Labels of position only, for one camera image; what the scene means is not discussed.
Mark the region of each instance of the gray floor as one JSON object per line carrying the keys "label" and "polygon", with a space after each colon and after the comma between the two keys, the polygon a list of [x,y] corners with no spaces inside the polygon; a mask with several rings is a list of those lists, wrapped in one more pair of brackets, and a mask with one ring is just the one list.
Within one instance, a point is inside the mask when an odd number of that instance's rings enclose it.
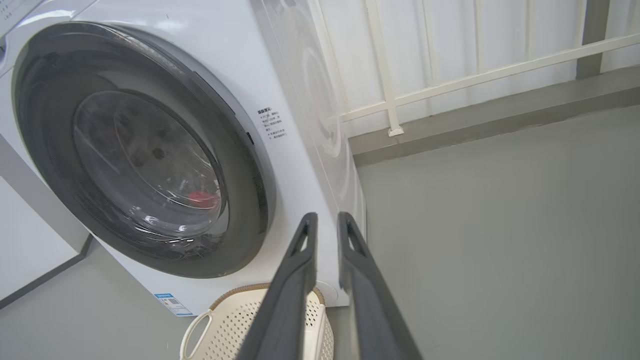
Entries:
{"label": "gray floor", "polygon": [[359,169],[369,247],[425,359],[640,359],[638,113]]}
{"label": "gray floor", "polygon": [[[359,169],[369,246],[425,359],[640,358],[640,108]],[[331,309],[336,360],[356,359]],[[0,359],[176,359],[102,247],[0,310]]]}

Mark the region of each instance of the metal railing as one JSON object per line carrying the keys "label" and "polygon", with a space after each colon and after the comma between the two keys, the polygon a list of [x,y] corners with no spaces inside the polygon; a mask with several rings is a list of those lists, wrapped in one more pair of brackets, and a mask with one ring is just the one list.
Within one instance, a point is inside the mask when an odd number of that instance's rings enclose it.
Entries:
{"label": "metal railing", "polygon": [[[481,14],[481,5],[483,0],[474,0],[474,26],[475,26],[475,40],[476,40],[476,68],[477,74],[467,76],[464,78],[459,78],[454,81],[448,81],[445,83],[441,83],[438,81],[438,64],[436,62],[435,56],[435,47],[433,43],[433,28],[431,27],[431,21],[429,20],[430,9],[429,5],[431,0],[422,0],[422,5],[424,9],[424,22],[426,25],[426,36],[427,36],[427,49],[429,53],[429,72],[431,74],[432,84],[433,86],[423,88],[421,90],[417,90],[415,92],[404,94],[404,95],[396,95],[392,88],[392,79],[390,68],[387,60],[387,52],[385,50],[385,42],[383,39],[382,33],[382,25],[380,20],[380,14],[378,12],[378,4],[377,0],[364,0],[367,13],[369,18],[369,29],[371,31],[373,45],[375,48],[375,55],[378,64],[378,72],[381,79],[384,101],[377,102],[372,105],[364,106],[362,108],[358,108],[355,110],[348,111],[347,113],[342,114],[342,121],[350,121],[353,119],[357,119],[359,117],[363,117],[366,115],[371,115],[373,113],[377,113],[380,111],[387,111],[388,119],[389,119],[389,136],[395,136],[403,134],[404,131],[400,126],[397,116],[397,107],[405,104],[409,104],[411,102],[420,101],[423,99],[428,99],[430,97],[434,97],[436,95],[442,95],[449,92],[453,92],[456,90],[461,90],[470,86],[478,85],[481,83],[486,83],[488,81],[493,81],[496,79],[505,78],[508,76],[512,76],[515,74],[520,74],[523,72],[527,72],[530,70],[540,69],[542,67],[547,67],[551,65],[555,65],[558,63],[576,60],[585,56],[594,55],[603,53],[605,51],[611,51],[615,49],[620,49],[622,47],[627,47],[631,45],[640,44],[640,33],[629,34],[631,30],[634,28],[637,21],[640,21],[640,6],[637,6],[636,3],[638,0],[631,1],[630,9],[629,9],[629,20],[627,26],[627,34],[621,37],[615,37],[606,39],[599,42],[594,42],[588,45],[582,45],[582,34],[584,32],[584,19],[586,15],[586,6],[587,0],[580,0],[580,16],[578,21],[578,27],[576,29],[576,41],[573,49],[568,49],[565,51],[560,51],[558,53],[554,53],[548,56],[543,56],[541,58],[534,58],[532,55],[532,43],[534,33],[532,31],[532,22],[533,22],[533,7],[535,6],[535,0],[527,0],[526,2],[526,18],[525,18],[525,54],[526,60],[513,63],[511,65],[507,65],[504,67],[499,67],[496,69],[486,69],[484,64],[482,63],[483,59],[483,36],[482,36],[482,14]],[[316,0],[316,6],[320,14],[322,14],[322,9],[320,7],[320,0]],[[326,24],[322,24],[324,30],[326,31]]]}

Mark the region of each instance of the white washing machine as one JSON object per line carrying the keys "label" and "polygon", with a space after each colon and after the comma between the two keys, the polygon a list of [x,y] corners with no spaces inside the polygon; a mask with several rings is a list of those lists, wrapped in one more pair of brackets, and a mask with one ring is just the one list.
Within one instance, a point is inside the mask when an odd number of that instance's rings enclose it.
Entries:
{"label": "white washing machine", "polygon": [[365,201],[306,1],[4,3],[0,133],[151,294],[188,316],[270,281],[313,211],[348,304],[336,217]]}

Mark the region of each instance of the white laundry basket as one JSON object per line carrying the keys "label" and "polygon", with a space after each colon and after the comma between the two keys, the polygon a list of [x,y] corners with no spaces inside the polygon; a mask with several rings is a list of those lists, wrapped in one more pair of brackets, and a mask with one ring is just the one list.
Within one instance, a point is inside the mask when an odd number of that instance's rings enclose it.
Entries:
{"label": "white laundry basket", "polygon": [[[189,325],[180,345],[180,360],[235,359],[268,287],[268,283],[243,286],[222,295]],[[195,348],[187,354],[191,333],[204,318],[209,322]],[[324,298],[315,288],[307,296],[303,358],[333,359],[333,331],[324,311]]]}

